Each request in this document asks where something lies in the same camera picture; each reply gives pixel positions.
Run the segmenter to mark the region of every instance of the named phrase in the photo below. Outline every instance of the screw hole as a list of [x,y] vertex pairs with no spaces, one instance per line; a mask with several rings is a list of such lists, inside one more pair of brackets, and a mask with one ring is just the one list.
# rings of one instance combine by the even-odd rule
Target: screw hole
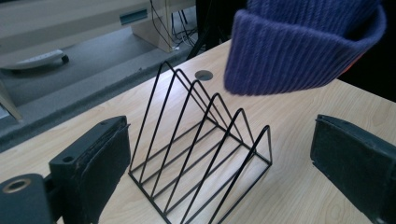
[[28,178],[14,180],[3,188],[3,192],[14,193],[20,191],[30,185],[31,182]]
[[200,81],[208,81],[213,78],[213,73],[206,70],[200,70],[195,73],[195,77]]
[[64,162],[70,162],[72,161],[74,158],[73,157],[65,157],[62,161]]

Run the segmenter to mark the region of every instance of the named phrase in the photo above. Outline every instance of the light wood surface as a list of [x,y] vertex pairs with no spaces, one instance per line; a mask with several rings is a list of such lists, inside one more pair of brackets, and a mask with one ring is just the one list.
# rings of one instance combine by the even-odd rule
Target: light wood surface
[[[324,114],[345,119],[396,145],[396,104],[339,80],[308,91],[255,97],[231,95],[222,85],[229,47],[227,42],[180,66],[191,79],[198,70],[211,71],[214,78],[204,82],[205,88],[209,94],[219,92],[232,113],[239,107],[245,108],[254,136],[265,124],[271,125],[274,165],[226,223],[369,223],[312,165],[309,152],[315,118]],[[169,76],[164,74],[161,83]],[[126,115],[131,123],[130,140],[134,148],[152,84],[153,80],[145,82],[1,153],[0,181],[28,173],[47,175],[50,159],[97,122],[118,115]],[[164,91],[164,86],[160,84],[159,89]],[[163,220],[125,175],[102,213],[101,223],[163,223]]]

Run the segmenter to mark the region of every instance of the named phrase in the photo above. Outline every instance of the blue knit beanie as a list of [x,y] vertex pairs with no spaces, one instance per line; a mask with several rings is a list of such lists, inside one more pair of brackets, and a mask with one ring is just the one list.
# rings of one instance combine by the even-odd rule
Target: blue knit beanie
[[324,86],[385,28],[378,0],[250,0],[234,17],[225,88],[264,95]]

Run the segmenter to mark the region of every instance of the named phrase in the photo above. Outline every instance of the wire file organizer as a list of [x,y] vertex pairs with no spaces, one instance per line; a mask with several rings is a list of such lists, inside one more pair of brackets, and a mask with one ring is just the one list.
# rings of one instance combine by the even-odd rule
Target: wire file organizer
[[[171,78],[160,77],[164,65]],[[200,80],[160,66],[129,176],[166,223],[222,222],[272,162],[269,125],[254,139],[244,109],[232,116]]]

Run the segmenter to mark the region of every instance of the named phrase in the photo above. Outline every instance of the knitted hat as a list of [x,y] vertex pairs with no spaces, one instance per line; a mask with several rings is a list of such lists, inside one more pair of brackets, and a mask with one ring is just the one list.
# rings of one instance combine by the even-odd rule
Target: knitted hat
[[262,95],[339,77],[382,36],[377,0],[251,0],[236,12],[226,90]]

